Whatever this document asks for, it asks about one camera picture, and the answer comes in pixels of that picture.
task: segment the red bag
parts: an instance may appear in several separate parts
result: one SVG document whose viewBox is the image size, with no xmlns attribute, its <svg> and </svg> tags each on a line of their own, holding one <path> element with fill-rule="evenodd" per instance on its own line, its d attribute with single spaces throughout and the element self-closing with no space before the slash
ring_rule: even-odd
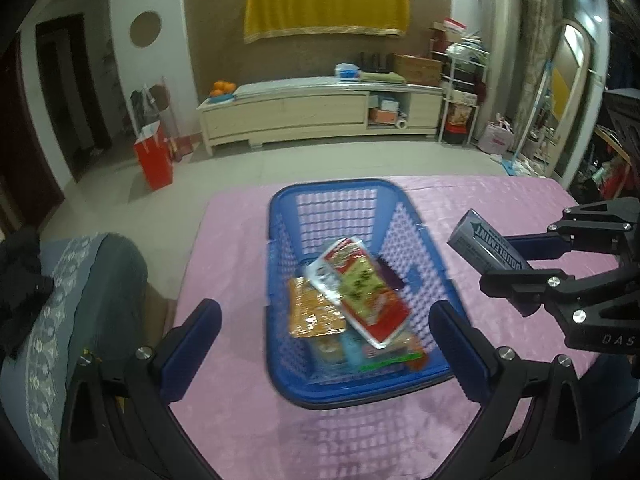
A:
<svg viewBox="0 0 640 480">
<path fill-rule="evenodd" d="M 174 181 L 169 145 L 160 121 L 142 127 L 142 132 L 133 149 L 151 189 L 155 191 Z"/>
</svg>

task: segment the yellow towel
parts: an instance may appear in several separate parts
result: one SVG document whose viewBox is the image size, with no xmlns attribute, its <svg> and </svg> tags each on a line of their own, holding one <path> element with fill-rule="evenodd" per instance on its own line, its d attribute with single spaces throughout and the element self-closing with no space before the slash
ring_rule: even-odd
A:
<svg viewBox="0 0 640 480">
<path fill-rule="evenodd" d="M 401 36 L 409 0 L 246 0 L 244 41 L 295 34 Z"/>
</svg>

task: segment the cream wooden cabinet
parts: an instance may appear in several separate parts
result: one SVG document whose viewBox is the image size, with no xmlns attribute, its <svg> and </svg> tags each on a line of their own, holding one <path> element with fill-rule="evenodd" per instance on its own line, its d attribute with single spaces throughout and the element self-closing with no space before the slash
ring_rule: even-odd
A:
<svg viewBox="0 0 640 480">
<path fill-rule="evenodd" d="M 389 92 L 408 110 L 408 128 L 371 127 L 369 96 Z M 428 134 L 434 136 L 442 90 L 418 85 L 345 83 L 335 78 L 300 78 L 244 85 L 236 98 L 198 107 L 202 139 L 214 146 L 248 140 L 251 147 L 278 140 L 313 139 L 372 134 Z"/>
</svg>

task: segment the circular hole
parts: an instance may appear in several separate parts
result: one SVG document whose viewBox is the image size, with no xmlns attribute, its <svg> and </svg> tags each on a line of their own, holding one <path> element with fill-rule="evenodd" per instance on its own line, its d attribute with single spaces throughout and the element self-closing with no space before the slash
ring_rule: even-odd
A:
<svg viewBox="0 0 640 480">
<path fill-rule="evenodd" d="M 147 10 L 137 15 L 129 27 L 131 43 L 140 47 L 149 46 L 160 34 L 161 26 L 162 23 L 157 12 Z"/>
<path fill-rule="evenodd" d="M 158 110 L 164 112 L 169 107 L 169 92 L 164 85 L 153 85 L 149 93 L 156 100 Z"/>
</svg>

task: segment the blue gripper pad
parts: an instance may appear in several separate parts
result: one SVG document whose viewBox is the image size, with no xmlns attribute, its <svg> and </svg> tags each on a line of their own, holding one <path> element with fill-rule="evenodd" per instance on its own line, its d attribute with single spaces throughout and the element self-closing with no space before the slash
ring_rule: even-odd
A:
<svg viewBox="0 0 640 480">
<path fill-rule="evenodd" d="M 431 305 L 429 327 L 466 398 L 484 406 L 492 394 L 490 379 L 497 373 L 494 347 L 456 313 L 449 301 Z"/>
<path fill-rule="evenodd" d="M 213 300 L 202 300 L 179 327 L 167 333 L 156 349 L 153 367 L 159 375 L 160 397 L 181 400 L 220 333 L 222 310 Z"/>
</svg>

